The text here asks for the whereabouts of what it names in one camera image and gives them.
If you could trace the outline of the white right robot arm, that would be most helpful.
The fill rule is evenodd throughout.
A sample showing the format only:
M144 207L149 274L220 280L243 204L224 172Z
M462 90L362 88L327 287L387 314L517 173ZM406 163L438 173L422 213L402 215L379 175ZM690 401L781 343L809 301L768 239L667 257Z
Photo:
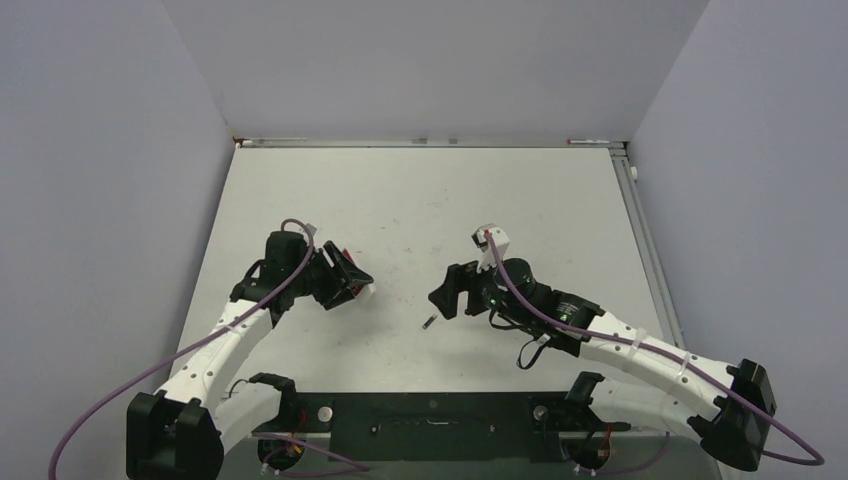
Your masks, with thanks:
M468 316L501 318L503 330L530 335L542 348L615 368L640 381L599 395L583 389L567 397L565 414L579 428L597 421L645 426L693 439L715 460L754 472L765 455L776 401L766 369L699 357L670 345L578 295L538 282L520 258L485 266L448 267L428 299L447 319L466 294Z

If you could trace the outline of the white remote control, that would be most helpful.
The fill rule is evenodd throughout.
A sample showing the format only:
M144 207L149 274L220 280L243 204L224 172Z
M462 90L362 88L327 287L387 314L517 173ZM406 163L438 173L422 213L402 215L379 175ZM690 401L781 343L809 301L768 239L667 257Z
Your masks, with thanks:
M360 302L367 302L376 293L376 287L373 283L357 286L353 289L355 299Z

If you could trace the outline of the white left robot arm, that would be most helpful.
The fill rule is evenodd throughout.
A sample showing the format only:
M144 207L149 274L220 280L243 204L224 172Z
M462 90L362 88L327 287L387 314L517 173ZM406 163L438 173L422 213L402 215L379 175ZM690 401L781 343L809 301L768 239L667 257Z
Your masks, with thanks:
M215 479L225 455L262 426L298 431L307 414L294 380L257 373L233 396L251 352L300 298L331 310L373 284L346 251L308 233L272 232L263 258L234 285L209 336L154 393L130 402L126 474L131 479Z

